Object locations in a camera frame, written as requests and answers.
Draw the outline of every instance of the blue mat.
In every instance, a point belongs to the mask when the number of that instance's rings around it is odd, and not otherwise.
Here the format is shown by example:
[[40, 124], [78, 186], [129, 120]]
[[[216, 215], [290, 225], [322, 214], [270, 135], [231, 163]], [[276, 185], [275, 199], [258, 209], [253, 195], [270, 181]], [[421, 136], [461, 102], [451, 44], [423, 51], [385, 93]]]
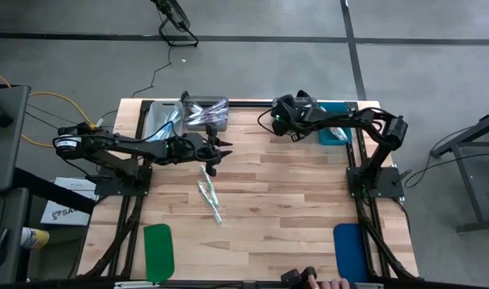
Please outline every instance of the blue mat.
[[337, 268], [352, 283], [367, 282], [364, 243], [358, 224], [339, 224], [333, 229]]

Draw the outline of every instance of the gray floor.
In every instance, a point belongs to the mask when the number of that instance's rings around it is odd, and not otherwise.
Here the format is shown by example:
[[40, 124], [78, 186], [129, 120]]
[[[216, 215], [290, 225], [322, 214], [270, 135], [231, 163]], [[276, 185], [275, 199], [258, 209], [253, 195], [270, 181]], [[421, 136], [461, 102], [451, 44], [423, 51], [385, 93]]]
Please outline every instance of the gray floor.
[[[345, 36], [338, 0], [181, 4], [200, 35]], [[357, 37], [489, 39], [489, 0], [349, 0], [349, 5]], [[158, 25], [147, 0], [0, 2], [0, 31], [156, 34]], [[69, 96], [96, 119], [149, 85], [153, 70], [167, 62], [167, 50], [163, 42], [0, 39], [0, 73], [35, 92]], [[402, 170], [422, 167], [434, 142], [489, 113], [489, 47], [359, 45], [357, 50], [368, 99], [409, 123], [405, 143], [394, 154]], [[357, 99], [347, 44], [201, 43], [198, 49], [173, 50], [171, 61], [141, 97], [179, 97], [188, 90], [273, 98], [304, 89], [320, 99]], [[36, 97], [31, 103], [81, 120], [60, 100]], [[40, 141], [55, 135], [32, 119], [25, 132]], [[24, 141], [18, 165], [46, 179], [81, 177], [52, 150]], [[88, 163], [82, 166], [94, 171]], [[421, 277], [489, 286], [489, 231], [454, 232], [475, 220], [456, 165], [429, 171], [405, 193]], [[77, 242], [50, 246], [39, 256], [35, 274], [63, 278], [77, 248]]]

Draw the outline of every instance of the wooden tabletop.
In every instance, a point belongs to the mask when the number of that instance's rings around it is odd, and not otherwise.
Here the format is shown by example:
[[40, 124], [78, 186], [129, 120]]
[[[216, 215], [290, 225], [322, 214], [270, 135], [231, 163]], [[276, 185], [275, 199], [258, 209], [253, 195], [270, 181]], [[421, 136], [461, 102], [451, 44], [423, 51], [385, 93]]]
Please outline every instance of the wooden tabletop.
[[[115, 132], [135, 136], [141, 101], [121, 101]], [[376, 101], [357, 103], [359, 108], [379, 107]], [[212, 178], [222, 207], [222, 226], [215, 224], [198, 192], [199, 163], [153, 166], [132, 279], [146, 276], [142, 228], [158, 223], [168, 224], [173, 235], [175, 271], [171, 279], [278, 281], [282, 273], [307, 266], [316, 268], [320, 280], [340, 277], [333, 228], [357, 222], [344, 175], [346, 149], [320, 145], [315, 132], [299, 143], [292, 143], [288, 136], [274, 136], [257, 125], [264, 110], [231, 108], [228, 129], [218, 134], [234, 143], [229, 148], [234, 152], [216, 166], [218, 175]], [[270, 122], [270, 117], [263, 117], [264, 124]], [[367, 134], [365, 143], [372, 154], [376, 144]], [[389, 158], [384, 166], [391, 164]], [[405, 215], [392, 200], [378, 199], [377, 203], [385, 242], [407, 270], [417, 275]], [[121, 197], [107, 197], [94, 209], [79, 274], [91, 269], [113, 240], [120, 204]], [[125, 241], [118, 272], [126, 247]], [[380, 272], [375, 246], [373, 261]]]

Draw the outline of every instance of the human hand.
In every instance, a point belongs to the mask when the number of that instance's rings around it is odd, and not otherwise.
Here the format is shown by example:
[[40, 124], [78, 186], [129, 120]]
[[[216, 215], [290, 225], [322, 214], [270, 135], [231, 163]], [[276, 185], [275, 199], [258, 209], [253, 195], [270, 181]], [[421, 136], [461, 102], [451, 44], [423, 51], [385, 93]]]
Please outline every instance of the human hand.
[[323, 281], [321, 282], [321, 286], [319, 287], [319, 284], [317, 284], [314, 276], [309, 275], [308, 282], [310, 283], [311, 289], [350, 289], [349, 282], [346, 279], [342, 279], [341, 281], [334, 279], [330, 282]]

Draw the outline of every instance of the green pad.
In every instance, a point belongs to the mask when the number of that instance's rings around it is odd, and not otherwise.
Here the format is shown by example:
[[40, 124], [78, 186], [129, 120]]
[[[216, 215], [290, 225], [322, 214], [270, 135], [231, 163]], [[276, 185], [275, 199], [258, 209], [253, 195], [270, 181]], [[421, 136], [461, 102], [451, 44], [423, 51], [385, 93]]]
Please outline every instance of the green pad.
[[173, 275], [174, 256], [171, 229], [166, 224], [146, 226], [146, 280], [162, 282]]

